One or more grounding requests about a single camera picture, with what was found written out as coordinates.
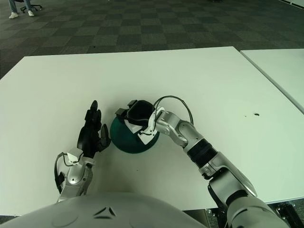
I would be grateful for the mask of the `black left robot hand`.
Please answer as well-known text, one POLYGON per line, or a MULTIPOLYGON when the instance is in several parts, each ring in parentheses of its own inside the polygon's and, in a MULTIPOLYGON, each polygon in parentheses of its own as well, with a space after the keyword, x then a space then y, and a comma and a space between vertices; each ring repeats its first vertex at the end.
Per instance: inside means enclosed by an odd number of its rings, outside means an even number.
POLYGON ((101 123, 101 117, 98 102, 94 100, 86 112, 85 124, 77 141, 77 148, 82 150, 84 157, 94 158, 96 152, 102 152, 111 143, 108 127, 101 123))

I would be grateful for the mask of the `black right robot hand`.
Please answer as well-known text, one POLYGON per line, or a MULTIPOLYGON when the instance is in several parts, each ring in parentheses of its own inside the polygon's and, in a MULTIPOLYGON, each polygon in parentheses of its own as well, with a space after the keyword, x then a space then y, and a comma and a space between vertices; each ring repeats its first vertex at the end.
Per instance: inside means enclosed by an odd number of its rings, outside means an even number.
POLYGON ((127 109, 119 108, 115 114, 127 130, 147 145, 157 134, 155 120, 164 110, 163 107, 155 108, 145 100, 132 100, 127 109))

